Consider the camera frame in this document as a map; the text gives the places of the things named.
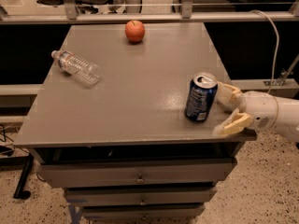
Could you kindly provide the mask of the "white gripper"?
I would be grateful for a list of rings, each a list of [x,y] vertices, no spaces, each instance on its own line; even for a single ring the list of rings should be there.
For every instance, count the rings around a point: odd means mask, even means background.
[[[228,136],[241,133],[245,128],[255,131],[270,129],[278,115],[278,102],[264,92],[247,91],[218,82],[217,102],[225,111],[233,111],[213,130],[215,136]]]

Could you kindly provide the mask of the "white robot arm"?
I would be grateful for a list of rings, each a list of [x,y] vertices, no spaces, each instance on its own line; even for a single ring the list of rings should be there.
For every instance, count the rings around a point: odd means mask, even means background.
[[[217,102],[231,115],[214,128],[213,134],[228,136],[244,129],[271,131],[299,142],[299,101],[260,91],[242,92],[238,87],[218,83]]]

